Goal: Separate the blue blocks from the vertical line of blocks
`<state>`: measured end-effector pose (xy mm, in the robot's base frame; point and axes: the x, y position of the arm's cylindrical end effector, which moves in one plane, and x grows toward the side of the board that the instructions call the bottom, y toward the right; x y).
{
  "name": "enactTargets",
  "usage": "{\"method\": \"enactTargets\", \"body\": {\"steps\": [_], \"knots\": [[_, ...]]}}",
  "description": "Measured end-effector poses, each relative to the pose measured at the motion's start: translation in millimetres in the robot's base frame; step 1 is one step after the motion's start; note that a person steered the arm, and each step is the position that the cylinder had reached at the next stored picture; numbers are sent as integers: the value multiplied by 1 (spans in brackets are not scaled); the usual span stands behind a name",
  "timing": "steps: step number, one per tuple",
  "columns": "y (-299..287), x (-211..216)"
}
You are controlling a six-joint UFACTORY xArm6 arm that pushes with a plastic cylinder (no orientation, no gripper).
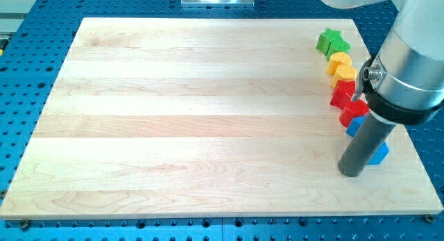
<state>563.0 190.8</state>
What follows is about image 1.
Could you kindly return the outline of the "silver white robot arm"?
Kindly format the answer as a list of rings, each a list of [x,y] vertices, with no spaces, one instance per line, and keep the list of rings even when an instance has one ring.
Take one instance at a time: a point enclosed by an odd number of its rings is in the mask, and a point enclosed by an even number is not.
[[[321,0],[356,8],[386,0]],[[357,78],[372,115],[388,124],[429,121],[443,107],[443,0],[405,0],[379,53]]]

